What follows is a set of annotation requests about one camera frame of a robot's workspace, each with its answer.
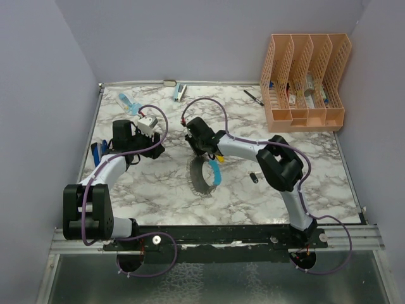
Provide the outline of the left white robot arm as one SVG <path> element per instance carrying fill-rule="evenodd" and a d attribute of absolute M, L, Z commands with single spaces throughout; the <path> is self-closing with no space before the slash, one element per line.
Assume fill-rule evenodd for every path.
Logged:
<path fill-rule="evenodd" d="M 131 165 L 141 156 L 157 159 L 165 148 L 161 136 L 154 131 L 158 120 L 152 115 L 113 122 L 113 137 L 99 152 L 92 145 L 99 162 L 91 174 L 78 184 L 69 184 L 63 191 L 63 235 L 67 240 L 107 241 L 118 239 L 126 250 L 136 248 L 140 241 L 133 218 L 113 216 L 109 191 Z"/>

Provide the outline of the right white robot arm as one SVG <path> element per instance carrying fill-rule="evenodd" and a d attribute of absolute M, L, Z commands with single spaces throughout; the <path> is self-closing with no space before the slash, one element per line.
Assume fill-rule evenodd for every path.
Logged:
<path fill-rule="evenodd" d="M 224 130 L 214 132 L 201 117 L 183 119 L 182 125 L 187 129 L 185 140 L 196 155 L 234 156 L 258 163 L 267 183 L 280 192 L 285 203 L 292 243 L 304 248 L 313 241 L 317 222 L 309 215 L 299 186 L 304 164 L 282 136 L 263 142 L 236 139 Z"/>

